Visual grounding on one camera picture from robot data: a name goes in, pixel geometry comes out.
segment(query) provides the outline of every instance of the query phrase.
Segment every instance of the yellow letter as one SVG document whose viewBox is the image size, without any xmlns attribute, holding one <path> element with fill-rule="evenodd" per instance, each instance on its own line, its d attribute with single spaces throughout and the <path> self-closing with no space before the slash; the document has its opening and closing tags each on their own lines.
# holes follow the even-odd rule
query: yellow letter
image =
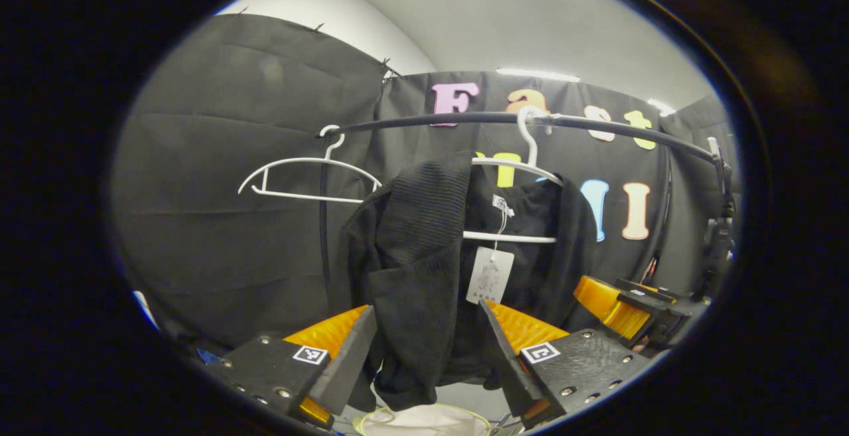
<svg viewBox="0 0 849 436">
<path fill-rule="evenodd" d="M 630 122 L 636 128 L 639 129 L 651 129 L 651 121 L 643 117 L 643 113 L 639 111 L 631 111 L 625 114 L 625 121 Z M 634 137 L 634 142 L 637 143 L 643 149 L 648 149 L 651 151 L 655 148 L 657 143 L 655 141 L 649 141 L 646 139 L 640 139 L 639 137 Z"/>
<path fill-rule="evenodd" d="M 475 154 L 477 157 L 486 157 L 482 152 L 475 151 Z M 522 158 L 518 154 L 513 154 L 512 152 L 498 152 L 492 159 L 503 159 L 504 161 L 513 162 L 522 161 Z M 513 167 L 498 166 L 498 180 L 496 185 L 498 187 L 513 187 L 513 173 L 515 171 Z"/>
</svg>

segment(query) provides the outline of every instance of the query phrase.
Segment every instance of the clothing tag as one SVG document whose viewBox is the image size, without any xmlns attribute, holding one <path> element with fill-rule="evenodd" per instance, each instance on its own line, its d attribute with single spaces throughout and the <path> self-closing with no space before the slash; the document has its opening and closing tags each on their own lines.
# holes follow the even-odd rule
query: clothing tag
<svg viewBox="0 0 849 436">
<path fill-rule="evenodd" d="M 478 300 L 486 298 L 486 300 L 501 303 L 510 269 L 513 267 L 513 258 L 515 255 L 510 252 L 478 248 L 466 300 L 478 303 Z"/>
<path fill-rule="evenodd" d="M 493 194 L 492 206 L 501 209 L 502 212 L 505 212 L 509 216 L 515 215 L 515 213 L 513 213 L 513 209 L 507 206 L 507 201 L 504 200 L 504 197 L 499 197 L 496 194 Z"/>
</svg>

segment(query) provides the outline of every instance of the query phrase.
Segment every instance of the black clothing rack rail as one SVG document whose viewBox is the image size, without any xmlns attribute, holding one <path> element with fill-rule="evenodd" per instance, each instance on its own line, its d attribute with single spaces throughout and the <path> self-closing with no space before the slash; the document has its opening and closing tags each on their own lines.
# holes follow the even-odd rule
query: black clothing rack rail
<svg viewBox="0 0 849 436">
<path fill-rule="evenodd" d="M 374 131 L 378 129 L 388 129 L 392 127 L 411 127 L 412 125 L 428 125 L 428 124 L 449 124 L 449 123 L 467 123 L 467 122 L 491 122 L 501 124 L 516 124 L 518 116 L 516 113 L 509 112 L 463 112 L 463 113 L 428 113 L 428 115 L 415 115 L 403 117 L 400 119 L 385 119 L 385 121 L 371 121 L 362 124 L 348 125 L 339 129 L 328 130 L 325 135 L 332 136 L 336 134 L 361 133 L 362 131 Z M 620 134 L 622 136 L 638 137 L 661 143 L 662 145 L 670 146 L 674 149 L 695 155 L 704 161 L 714 162 L 713 155 L 710 152 L 701 149 L 699 146 L 691 145 L 677 137 L 669 134 L 658 133 L 650 129 L 640 129 L 628 124 L 619 122 L 596 121 L 596 119 L 588 119 L 584 117 L 570 117 L 563 115 L 552 115 L 549 117 L 534 117 L 528 119 L 529 125 L 557 125 L 557 127 L 573 127 L 576 129 L 586 129 L 589 131 L 607 131 L 607 133 Z"/>
</svg>

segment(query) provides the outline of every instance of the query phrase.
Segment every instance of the black sweater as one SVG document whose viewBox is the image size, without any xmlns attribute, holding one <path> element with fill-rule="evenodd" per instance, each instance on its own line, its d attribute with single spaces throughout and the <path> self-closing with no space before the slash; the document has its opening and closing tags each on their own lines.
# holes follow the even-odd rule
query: black sweater
<svg viewBox="0 0 849 436">
<path fill-rule="evenodd" d="M 367 383 L 395 411 L 436 402 L 436 386 L 483 378 L 476 306 L 465 300 L 479 246 L 464 230 L 496 233 L 504 197 L 515 216 L 503 234 L 553 236 L 554 244 L 501 242 L 515 255 L 501 300 L 507 306 L 566 330 L 572 292 L 589 272 L 595 221 L 572 182 L 498 188 L 473 152 L 447 155 L 401 172 L 367 197 L 342 228 L 340 254 L 328 298 L 335 313 L 374 305 L 378 334 L 350 404 L 373 409 Z"/>
</svg>

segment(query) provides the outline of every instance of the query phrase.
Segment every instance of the fluorescent light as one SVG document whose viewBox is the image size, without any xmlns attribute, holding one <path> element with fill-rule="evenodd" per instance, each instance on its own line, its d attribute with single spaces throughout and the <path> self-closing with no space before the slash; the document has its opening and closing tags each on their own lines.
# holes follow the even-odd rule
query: fluorescent light
<svg viewBox="0 0 849 436">
<path fill-rule="evenodd" d="M 568 82 L 579 82 L 579 80 L 581 80 L 578 76 L 550 73 L 549 71 L 514 70 L 512 68 L 498 68 L 496 71 L 501 75 L 510 76 L 533 76 L 546 79 L 568 80 Z"/>
<path fill-rule="evenodd" d="M 671 113 L 675 113 L 675 109 L 673 109 L 673 107 L 671 107 L 669 104 L 661 103 L 660 101 L 655 100 L 655 98 L 651 98 L 651 100 L 648 100 L 647 102 L 652 106 L 655 106 L 657 109 L 661 110 L 661 117 L 666 117 Z"/>
</svg>

